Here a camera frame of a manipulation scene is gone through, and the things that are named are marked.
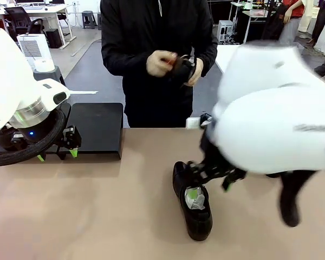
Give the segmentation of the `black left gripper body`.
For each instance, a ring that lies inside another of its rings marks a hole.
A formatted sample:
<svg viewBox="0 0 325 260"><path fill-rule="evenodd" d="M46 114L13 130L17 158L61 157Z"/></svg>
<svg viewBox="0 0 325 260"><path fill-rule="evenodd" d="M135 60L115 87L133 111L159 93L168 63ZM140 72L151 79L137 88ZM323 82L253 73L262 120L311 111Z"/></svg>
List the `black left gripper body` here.
<svg viewBox="0 0 325 260"><path fill-rule="evenodd" d="M46 110L16 123L16 129L32 144L54 142L63 131L63 111Z"/></svg>

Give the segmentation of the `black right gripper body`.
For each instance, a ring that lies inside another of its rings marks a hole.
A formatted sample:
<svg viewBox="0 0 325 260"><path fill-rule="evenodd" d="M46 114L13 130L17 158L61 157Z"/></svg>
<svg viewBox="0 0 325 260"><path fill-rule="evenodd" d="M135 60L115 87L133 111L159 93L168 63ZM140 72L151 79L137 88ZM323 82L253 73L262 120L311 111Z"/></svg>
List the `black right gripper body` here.
<svg viewBox="0 0 325 260"><path fill-rule="evenodd" d="M230 170L232 165L223 157L218 147L213 143L212 134L215 121L208 113L200 116L200 127L204 130L200 141L200 149L203 151L203 164L208 168L218 168L219 170Z"/></svg>

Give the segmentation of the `person's left hand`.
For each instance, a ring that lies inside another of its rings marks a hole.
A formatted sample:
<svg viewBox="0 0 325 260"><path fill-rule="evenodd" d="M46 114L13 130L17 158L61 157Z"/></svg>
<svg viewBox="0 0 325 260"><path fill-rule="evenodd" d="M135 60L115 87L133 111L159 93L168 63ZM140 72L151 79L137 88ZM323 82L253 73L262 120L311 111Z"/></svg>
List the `person's left hand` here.
<svg viewBox="0 0 325 260"><path fill-rule="evenodd" d="M189 87L193 87L198 82L198 80L201 78L202 71L204 68L204 63L200 58L196 57L194 60L196 61L195 71L191 78L186 83L184 83L184 85Z"/></svg>

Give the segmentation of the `person's right hand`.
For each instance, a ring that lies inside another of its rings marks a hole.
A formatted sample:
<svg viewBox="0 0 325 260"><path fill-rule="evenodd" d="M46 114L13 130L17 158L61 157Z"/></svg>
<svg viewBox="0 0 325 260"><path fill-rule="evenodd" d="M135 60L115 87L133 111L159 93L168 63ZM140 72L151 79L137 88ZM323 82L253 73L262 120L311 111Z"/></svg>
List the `person's right hand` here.
<svg viewBox="0 0 325 260"><path fill-rule="evenodd" d="M176 58L176 53L156 50L148 57L146 70L150 76L164 77L172 70Z"/></svg>

